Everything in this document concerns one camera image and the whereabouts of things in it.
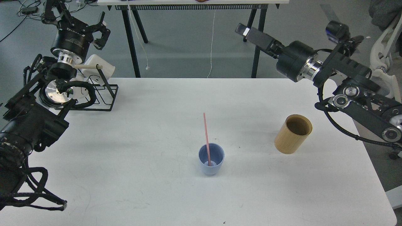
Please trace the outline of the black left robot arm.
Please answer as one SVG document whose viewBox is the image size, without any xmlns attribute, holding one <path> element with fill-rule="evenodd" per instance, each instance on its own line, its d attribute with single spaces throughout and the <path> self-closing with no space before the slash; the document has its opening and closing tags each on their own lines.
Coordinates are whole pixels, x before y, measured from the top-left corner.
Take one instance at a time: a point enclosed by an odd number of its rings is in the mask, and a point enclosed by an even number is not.
<svg viewBox="0 0 402 226">
<path fill-rule="evenodd" d="M 110 30 L 104 23 L 88 25 L 73 17 L 64 0 L 48 0 L 41 21 L 57 28 L 52 44 L 53 57 L 38 54 L 23 71 L 22 89 L 5 104 L 1 129 L 1 209 L 6 206 L 63 211 L 67 201 L 45 188 L 48 171 L 30 167 L 29 155 L 54 144 L 69 127 L 65 120 L 71 110 L 89 110 L 96 103 L 97 87 L 77 80 L 91 44 L 101 50 Z"/>
</svg>

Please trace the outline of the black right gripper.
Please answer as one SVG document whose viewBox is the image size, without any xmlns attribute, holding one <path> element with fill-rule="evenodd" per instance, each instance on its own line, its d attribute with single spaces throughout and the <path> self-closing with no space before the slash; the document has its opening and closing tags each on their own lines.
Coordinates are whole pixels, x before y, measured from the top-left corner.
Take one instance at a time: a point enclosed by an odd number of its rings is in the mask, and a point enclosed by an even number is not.
<svg viewBox="0 0 402 226">
<path fill-rule="evenodd" d="M 303 68 L 313 59 L 315 50 L 296 40 L 288 46 L 255 28 L 239 23 L 236 34 L 245 37 L 258 50 L 277 60 L 276 70 L 293 82 L 303 78 Z"/>
</svg>

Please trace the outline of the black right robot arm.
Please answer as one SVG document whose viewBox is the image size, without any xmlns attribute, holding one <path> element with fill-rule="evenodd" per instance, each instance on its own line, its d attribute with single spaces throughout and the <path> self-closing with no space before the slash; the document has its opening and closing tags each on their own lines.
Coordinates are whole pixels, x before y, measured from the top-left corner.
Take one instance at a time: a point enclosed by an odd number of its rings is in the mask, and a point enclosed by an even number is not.
<svg viewBox="0 0 402 226">
<path fill-rule="evenodd" d="M 276 69 L 293 82 L 309 79 L 318 88 L 316 109 L 323 111 L 336 129 L 365 143 L 401 149 L 401 103 L 379 93 L 381 86 L 370 80 L 373 71 L 350 56 L 363 41 L 351 37 L 347 25 L 330 21 L 326 35 L 336 43 L 329 56 L 316 60 L 318 50 L 296 40 L 288 46 L 253 27 L 239 24 L 235 32 L 245 37 L 262 52 L 277 60 Z M 343 112 L 371 131 L 381 142 L 352 134 L 339 126 L 329 112 Z"/>
</svg>

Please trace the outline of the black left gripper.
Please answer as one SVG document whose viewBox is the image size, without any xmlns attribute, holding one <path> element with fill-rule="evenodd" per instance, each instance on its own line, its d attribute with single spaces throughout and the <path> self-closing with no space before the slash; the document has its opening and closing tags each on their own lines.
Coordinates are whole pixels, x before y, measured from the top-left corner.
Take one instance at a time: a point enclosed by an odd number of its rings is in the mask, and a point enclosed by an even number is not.
<svg viewBox="0 0 402 226">
<path fill-rule="evenodd" d="M 64 0 L 46 0 L 41 22 L 57 26 L 51 52 L 58 62 L 84 62 L 91 44 L 102 50 L 109 38 L 111 31 L 104 25 L 105 12 L 100 13 L 95 25 L 79 21 L 71 23 L 65 3 Z"/>
</svg>

